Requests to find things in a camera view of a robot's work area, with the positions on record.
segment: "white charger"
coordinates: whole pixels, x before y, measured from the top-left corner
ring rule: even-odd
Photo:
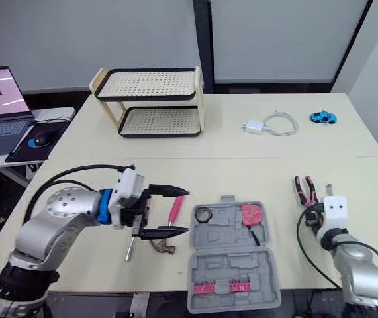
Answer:
[[[293,130],[288,131],[288,132],[277,132],[274,129],[267,127],[267,120],[273,117],[283,117],[283,118],[288,119],[293,126]],[[294,118],[290,116],[288,113],[275,111],[274,114],[267,116],[266,118],[263,119],[263,121],[254,121],[252,119],[249,119],[249,121],[246,124],[243,124],[243,128],[244,128],[244,131],[250,134],[261,134],[262,131],[267,131],[270,134],[273,134],[274,136],[285,137],[285,136],[290,136],[291,134],[297,133],[297,131],[299,130],[299,125],[296,122],[296,120],[294,120]]]
[[[263,121],[254,121],[250,119],[246,124],[243,124],[244,131],[251,134],[261,134],[263,130]]]

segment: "red pliers handle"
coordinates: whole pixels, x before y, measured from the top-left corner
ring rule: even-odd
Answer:
[[[309,205],[318,203],[318,198],[316,197],[315,186],[310,176],[306,176],[305,180],[307,181],[307,184],[309,187],[310,199],[307,198],[307,196],[302,190],[301,183],[299,181],[299,176],[295,176],[296,191],[297,191],[297,194],[299,195],[299,199],[301,200],[301,204],[304,205],[305,207],[308,207]]]

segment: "mouse pad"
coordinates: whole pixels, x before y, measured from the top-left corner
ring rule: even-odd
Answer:
[[[20,161],[35,161],[35,160],[46,160],[49,157],[50,151],[55,147],[55,144],[61,138],[64,131],[67,129],[69,121],[60,121],[57,123],[40,123],[35,124],[33,129],[28,135],[21,141],[18,148],[9,154],[5,159],[5,162],[20,162]],[[38,133],[43,133],[46,131],[57,131],[58,135],[53,139],[52,143],[47,146],[33,148],[28,145],[32,144],[35,136]]]

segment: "perforated shelf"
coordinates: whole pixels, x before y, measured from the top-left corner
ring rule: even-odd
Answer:
[[[115,69],[95,92],[101,101],[177,101],[195,96],[194,68]]]
[[[131,107],[118,132],[123,137],[197,136],[199,112],[196,106]]]

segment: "computer mouse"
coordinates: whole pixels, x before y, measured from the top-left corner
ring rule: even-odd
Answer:
[[[58,132],[53,130],[39,132],[34,136],[34,146],[35,148],[48,146],[57,136]]]

